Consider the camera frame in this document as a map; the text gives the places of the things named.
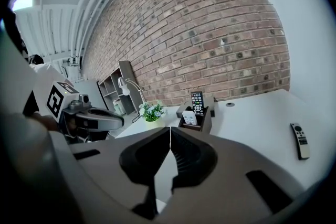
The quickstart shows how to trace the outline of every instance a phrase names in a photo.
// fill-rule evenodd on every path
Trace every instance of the wooden organizer box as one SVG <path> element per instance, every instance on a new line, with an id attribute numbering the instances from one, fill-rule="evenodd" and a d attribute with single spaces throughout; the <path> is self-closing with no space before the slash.
<path id="1" fill-rule="evenodd" d="M 186 124 L 182 116 L 178 126 L 182 128 L 187 128 L 187 129 L 191 129 L 191 130 L 195 130 L 199 132 L 205 132 L 209 134 L 212 128 L 212 122 L 211 122 L 211 114 L 208 108 L 209 107 L 207 106 L 206 108 L 203 109 L 204 115 L 195 115 L 196 120 L 197 120 L 197 125 Z M 188 106 L 186 110 L 193 111 L 193 109 L 190 106 Z"/>

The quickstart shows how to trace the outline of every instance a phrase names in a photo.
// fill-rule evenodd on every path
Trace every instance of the desk lamp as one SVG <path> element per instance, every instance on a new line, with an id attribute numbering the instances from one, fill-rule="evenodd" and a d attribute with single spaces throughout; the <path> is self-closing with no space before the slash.
<path id="1" fill-rule="evenodd" d="M 132 84 L 138 90 L 138 92 L 140 93 L 142 102 L 143 103 L 146 102 L 145 96 L 143 95 L 143 90 L 140 88 L 139 85 L 137 85 L 134 81 L 132 81 L 130 79 L 125 79 L 124 80 L 124 78 L 120 77 L 118 79 L 118 86 L 122 89 L 122 94 L 123 95 L 129 95 L 130 94 L 130 90 L 128 89 L 126 82 Z"/>

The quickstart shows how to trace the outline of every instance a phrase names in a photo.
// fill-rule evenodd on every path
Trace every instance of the silver remote control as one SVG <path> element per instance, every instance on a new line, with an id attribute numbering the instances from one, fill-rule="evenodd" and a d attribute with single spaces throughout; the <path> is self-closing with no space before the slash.
<path id="1" fill-rule="evenodd" d="M 305 132 L 299 123 L 291 123 L 290 126 L 292 127 L 295 135 L 299 159 L 308 159 L 310 157 L 310 151 Z"/>
<path id="2" fill-rule="evenodd" d="M 197 119 L 193 111 L 185 110 L 182 115 L 186 124 L 197 125 Z"/>

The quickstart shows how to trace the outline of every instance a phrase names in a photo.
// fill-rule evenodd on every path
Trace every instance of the white pot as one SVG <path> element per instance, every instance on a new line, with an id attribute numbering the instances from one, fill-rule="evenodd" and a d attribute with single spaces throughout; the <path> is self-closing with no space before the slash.
<path id="1" fill-rule="evenodd" d="M 159 117 L 156 121 L 146 121 L 145 120 L 145 123 L 146 123 L 147 130 L 166 126 L 164 120 L 161 117 Z"/>

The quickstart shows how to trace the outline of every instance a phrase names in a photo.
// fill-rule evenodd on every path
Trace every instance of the white ceiling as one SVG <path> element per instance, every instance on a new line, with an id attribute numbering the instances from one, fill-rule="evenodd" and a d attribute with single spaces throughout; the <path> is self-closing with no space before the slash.
<path id="1" fill-rule="evenodd" d="M 33 0 L 32 7 L 15 11 L 29 55 L 40 55 L 71 81 L 80 79 L 80 57 L 108 3 L 109 0 Z"/>

